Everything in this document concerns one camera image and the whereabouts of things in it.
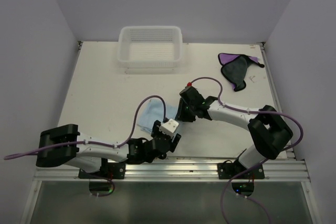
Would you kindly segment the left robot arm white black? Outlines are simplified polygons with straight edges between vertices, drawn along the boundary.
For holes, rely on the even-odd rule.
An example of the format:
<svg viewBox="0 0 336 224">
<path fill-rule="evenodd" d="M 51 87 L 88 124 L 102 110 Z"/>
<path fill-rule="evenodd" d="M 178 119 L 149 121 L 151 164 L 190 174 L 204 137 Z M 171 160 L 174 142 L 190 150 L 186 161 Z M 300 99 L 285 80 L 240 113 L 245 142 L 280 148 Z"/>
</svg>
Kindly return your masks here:
<svg viewBox="0 0 336 224">
<path fill-rule="evenodd" d="M 168 152 L 175 151 L 181 139 L 177 132 L 179 125 L 174 119 L 156 120 L 151 139 L 131 138 L 125 144 L 99 142 L 97 138 L 79 132 L 76 124 L 45 130 L 40 134 L 36 166 L 68 165 L 104 178 L 109 172 L 109 160 L 139 165 L 151 163 L 156 158 L 165 159 Z"/>
</svg>

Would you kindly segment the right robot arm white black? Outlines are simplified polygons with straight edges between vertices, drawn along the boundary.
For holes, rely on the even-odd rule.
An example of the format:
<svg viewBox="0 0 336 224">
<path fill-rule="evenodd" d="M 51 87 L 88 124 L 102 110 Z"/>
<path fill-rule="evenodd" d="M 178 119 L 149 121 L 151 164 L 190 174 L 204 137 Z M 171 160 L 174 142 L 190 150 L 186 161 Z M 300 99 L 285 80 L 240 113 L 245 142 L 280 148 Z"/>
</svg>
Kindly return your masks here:
<svg viewBox="0 0 336 224">
<path fill-rule="evenodd" d="M 246 178 L 260 168 L 258 163 L 275 160 L 293 137 L 293 132 L 278 112 L 266 105 L 257 113 L 245 109 L 222 105 L 219 98 L 204 98 L 196 88 L 188 86 L 180 93 L 176 119 L 194 122 L 196 118 L 220 121 L 241 127 L 250 133 L 253 145 L 244 150 L 234 162 L 217 164 L 220 179 L 238 176 Z"/>
</svg>

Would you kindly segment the light blue towel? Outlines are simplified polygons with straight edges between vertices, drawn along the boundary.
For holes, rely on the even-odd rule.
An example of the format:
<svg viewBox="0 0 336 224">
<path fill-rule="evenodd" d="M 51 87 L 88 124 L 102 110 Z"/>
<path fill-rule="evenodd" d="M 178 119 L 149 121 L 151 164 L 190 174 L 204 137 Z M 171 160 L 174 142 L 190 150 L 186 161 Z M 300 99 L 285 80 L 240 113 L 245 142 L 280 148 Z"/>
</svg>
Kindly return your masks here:
<svg viewBox="0 0 336 224">
<path fill-rule="evenodd" d="M 166 118 L 175 119 L 178 108 L 176 106 L 166 105 Z M 156 120 L 162 121 L 163 119 L 163 104 L 161 100 L 151 99 L 147 106 L 140 114 L 137 120 L 137 125 L 141 131 L 151 133 L 153 124 Z"/>
</svg>

